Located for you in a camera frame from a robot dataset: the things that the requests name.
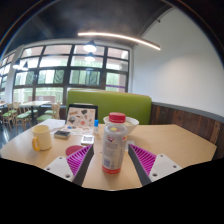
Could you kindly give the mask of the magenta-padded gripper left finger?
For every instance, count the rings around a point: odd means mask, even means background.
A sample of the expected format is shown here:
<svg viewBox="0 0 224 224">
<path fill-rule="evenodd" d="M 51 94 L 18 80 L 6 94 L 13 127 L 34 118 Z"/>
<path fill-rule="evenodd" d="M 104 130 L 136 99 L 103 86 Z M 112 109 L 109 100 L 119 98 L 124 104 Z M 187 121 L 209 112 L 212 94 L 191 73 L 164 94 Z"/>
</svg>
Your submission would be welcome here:
<svg viewBox="0 0 224 224">
<path fill-rule="evenodd" d="M 44 170 L 81 186 L 93 155 L 93 146 L 88 145 L 67 157 L 57 157 Z"/>
</svg>

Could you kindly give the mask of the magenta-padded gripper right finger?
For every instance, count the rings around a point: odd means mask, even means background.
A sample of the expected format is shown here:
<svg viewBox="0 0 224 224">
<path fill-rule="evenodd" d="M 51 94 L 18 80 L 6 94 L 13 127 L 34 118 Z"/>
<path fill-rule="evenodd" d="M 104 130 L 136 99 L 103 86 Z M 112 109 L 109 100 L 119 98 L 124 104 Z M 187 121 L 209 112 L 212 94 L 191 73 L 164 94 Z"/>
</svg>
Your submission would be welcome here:
<svg viewBox="0 0 224 224">
<path fill-rule="evenodd" d="M 128 145 L 128 154 L 143 186 L 181 170 L 165 154 L 155 155 L 133 144 Z"/>
</svg>

